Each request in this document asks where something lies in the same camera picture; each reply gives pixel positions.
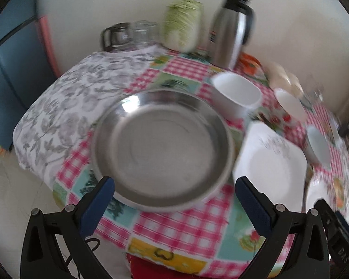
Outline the white square plate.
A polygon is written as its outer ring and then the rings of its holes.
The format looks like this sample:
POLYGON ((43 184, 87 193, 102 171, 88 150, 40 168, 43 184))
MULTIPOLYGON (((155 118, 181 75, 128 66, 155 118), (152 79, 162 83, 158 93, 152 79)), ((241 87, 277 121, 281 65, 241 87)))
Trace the white square plate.
POLYGON ((300 212, 307 160, 303 151, 266 124, 249 124, 233 168, 233 180, 245 176, 274 204, 300 212))

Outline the bag of steamed buns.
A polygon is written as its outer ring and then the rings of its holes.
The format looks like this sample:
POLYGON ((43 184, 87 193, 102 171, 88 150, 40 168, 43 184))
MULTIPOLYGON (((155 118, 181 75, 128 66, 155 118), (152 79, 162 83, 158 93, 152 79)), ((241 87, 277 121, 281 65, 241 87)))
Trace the bag of steamed buns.
POLYGON ((266 63, 263 70, 272 90, 281 88, 295 98, 303 97, 303 88, 299 79, 293 73, 286 71, 285 68, 275 62, 266 63))

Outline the pink floral round plate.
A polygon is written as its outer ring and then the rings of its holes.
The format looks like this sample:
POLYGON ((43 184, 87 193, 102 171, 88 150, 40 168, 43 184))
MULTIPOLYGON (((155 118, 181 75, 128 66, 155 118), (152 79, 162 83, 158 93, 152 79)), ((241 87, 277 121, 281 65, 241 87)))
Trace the pink floral round plate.
POLYGON ((337 211, 336 192, 333 187, 330 177, 321 173, 314 175, 306 187, 304 211, 313 209, 315 203, 324 199, 333 211, 337 211))

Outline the stainless steel round pan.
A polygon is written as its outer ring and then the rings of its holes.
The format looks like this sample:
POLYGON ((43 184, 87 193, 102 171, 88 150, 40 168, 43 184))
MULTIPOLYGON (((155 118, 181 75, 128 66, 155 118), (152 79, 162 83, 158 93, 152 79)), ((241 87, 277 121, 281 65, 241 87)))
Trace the stainless steel round pan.
POLYGON ((210 200, 231 175, 235 145, 206 101, 171 89, 113 103, 91 142, 97 179, 114 180, 114 197, 148 212, 186 210, 210 200))

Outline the strawberry pattern bowl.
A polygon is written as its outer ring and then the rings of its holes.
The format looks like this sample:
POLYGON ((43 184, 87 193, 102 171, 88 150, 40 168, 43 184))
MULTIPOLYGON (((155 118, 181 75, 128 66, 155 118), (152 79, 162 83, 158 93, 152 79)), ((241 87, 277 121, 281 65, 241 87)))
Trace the strawberry pattern bowl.
POLYGON ((307 114, 299 99, 281 88, 274 89, 274 95, 279 105, 288 115, 300 123, 305 123, 307 114))

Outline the orange snack packet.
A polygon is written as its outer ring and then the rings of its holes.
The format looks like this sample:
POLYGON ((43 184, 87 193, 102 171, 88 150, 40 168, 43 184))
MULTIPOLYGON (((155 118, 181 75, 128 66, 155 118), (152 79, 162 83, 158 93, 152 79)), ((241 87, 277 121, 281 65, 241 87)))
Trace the orange snack packet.
POLYGON ((239 56, 239 68, 245 75, 254 77, 261 71, 262 65, 255 57, 242 52, 239 56))

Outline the light blue bowl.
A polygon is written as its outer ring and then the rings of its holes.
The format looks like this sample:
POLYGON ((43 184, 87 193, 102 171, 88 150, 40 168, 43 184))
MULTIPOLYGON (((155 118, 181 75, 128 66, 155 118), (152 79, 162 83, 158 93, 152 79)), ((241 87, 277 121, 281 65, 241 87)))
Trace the light blue bowl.
POLYGON ((330 170, 331 156, 329 145, 322 133, 312 125, 306 127, 303 151, 311 164, 319 165, 326 170, 330 170))

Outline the napa cabbage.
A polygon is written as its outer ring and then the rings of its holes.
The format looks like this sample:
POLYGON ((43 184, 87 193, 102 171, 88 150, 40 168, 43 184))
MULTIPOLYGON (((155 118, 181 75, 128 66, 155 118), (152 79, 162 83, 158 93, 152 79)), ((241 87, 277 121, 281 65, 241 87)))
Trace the napa cabbage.
POLYGON ((167 7, 162 27, 162 44, 171 50, 189 53, 197 48, 202 29, 203 4, 178 0, 167 7))

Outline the clear drinking glass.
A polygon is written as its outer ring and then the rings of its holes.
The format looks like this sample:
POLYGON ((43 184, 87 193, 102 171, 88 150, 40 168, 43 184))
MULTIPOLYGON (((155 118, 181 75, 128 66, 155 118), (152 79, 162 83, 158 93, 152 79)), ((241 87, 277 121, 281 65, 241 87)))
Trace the clear drinking glass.
POLYGON ((131 28, 132 40, 138 49, 143 49, 160 42, 159 24, 141 20, 133 23, 131 28))

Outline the stainless steel thermos jug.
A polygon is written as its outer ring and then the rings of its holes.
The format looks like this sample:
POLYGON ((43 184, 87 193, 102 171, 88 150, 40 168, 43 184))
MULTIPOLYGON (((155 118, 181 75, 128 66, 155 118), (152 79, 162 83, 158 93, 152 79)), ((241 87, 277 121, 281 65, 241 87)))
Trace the stainless steel thermos jug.
POLYGON ((216 67, 233 70, 250 38, 254 18, 250 0, 224 0, 208 34, 208 62, 216 67))

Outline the grey floral tablecloth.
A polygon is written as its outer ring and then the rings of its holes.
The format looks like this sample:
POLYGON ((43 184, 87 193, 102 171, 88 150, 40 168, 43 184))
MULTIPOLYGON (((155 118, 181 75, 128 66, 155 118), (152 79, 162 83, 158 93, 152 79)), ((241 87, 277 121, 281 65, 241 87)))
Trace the grey floral tablecloth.
POLYGON ((59 77, 29 107, 13 131, 21 168, 51 188, 56 174, 102 113, 165 53, 153 45, 128 52, 95 52, 59 77))

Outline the tall clear glass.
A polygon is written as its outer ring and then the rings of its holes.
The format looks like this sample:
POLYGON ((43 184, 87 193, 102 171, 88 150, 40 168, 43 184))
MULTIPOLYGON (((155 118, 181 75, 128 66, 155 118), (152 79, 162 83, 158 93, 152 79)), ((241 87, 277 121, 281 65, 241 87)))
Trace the tall clear glass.
POLYGON ((322 84, 313 84, 308 86, 306 95, 311 104, 322 103, 324 101, 324 86, 322 84))

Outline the dark blue refrigerator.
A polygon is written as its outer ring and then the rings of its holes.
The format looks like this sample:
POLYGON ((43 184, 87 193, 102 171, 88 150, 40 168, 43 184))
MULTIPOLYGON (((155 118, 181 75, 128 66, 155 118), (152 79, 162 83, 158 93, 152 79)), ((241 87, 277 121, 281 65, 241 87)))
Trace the dark blue refrigerator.
POLYGON ((9 0, 0 14, 0 146, 5 150, 12 147, 19 120, 55 79, 38 0, 9 0))

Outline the white square bowl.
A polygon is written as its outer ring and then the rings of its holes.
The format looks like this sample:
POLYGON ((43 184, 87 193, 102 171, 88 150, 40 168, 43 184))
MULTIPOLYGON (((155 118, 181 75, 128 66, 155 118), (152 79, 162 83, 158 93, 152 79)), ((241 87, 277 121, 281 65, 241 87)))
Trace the white square bowl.
POLYGON ((263 94, 243 76, 223 72, 211 77, 211 102, 228 121, 245 118, 262 105, 263 94))

